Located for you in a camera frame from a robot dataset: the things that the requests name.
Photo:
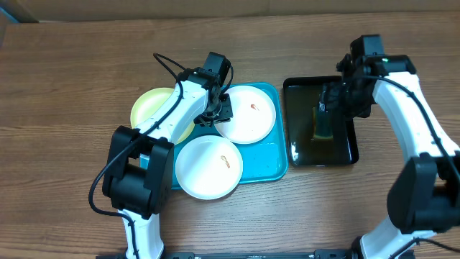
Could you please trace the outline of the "green yellow sponge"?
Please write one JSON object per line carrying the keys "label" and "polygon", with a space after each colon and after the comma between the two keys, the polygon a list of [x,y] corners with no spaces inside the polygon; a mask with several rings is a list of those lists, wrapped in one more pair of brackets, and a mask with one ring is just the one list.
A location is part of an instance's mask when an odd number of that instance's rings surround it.
{"label": "green yellow sponge", "polygon": [[313,139],[329,140],[332,138],[331,115],[326,111],[326,105],[319,102],[313,107]]}

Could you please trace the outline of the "white plate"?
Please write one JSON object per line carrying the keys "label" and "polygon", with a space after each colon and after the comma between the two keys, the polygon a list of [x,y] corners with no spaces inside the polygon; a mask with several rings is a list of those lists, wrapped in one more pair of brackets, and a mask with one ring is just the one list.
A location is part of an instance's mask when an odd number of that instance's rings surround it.
{"label": "white plate", "polygon": [[237,147],[216,135],[191,140],[175,162],[175,176],[181,189],[202,200],[230,194],[239,184],[242,173],[243,159]]}
{"label": "white plate", "polygon": [[235,86],[227,92],[233,117],[216,124],[218,133],[236,144],[256,143],[271,132],[276,121],[275,105],[262,90]]}

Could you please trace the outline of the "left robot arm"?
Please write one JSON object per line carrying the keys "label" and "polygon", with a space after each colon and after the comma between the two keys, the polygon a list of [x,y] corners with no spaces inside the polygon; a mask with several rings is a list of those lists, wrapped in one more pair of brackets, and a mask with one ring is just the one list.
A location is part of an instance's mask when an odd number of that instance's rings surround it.
{"label": "left robot arm", "polygon": [[91,185],[88,202],[96,213],[123,220],[124,258],[161,258],[159,215],[170,195],[174,149],[190,123],[202,127],[229,121],[226,93],[233,79],[230,61],[208,54],[203,66],[182,68],[167,101],[135,128],[118,127],[107,164]]}

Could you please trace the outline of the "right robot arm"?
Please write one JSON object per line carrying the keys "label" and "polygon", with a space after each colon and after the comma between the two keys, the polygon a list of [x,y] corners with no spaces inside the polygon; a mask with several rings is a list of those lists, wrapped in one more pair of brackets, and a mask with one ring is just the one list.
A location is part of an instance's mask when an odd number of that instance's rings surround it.
{"label": "right robot arm", "polygon": [[405,160],[387,195],[387,216],[344,257],[414,258],[414,245],[439,246],[433,237],[459,226],[459,146],[429,107],[415,66],[406,55],[385,54],[379,35],[362,35],[336,69],[341,80],[323,85],[314,109],[314,137],[336,133],[331,114],[366,118],[377,104]]}

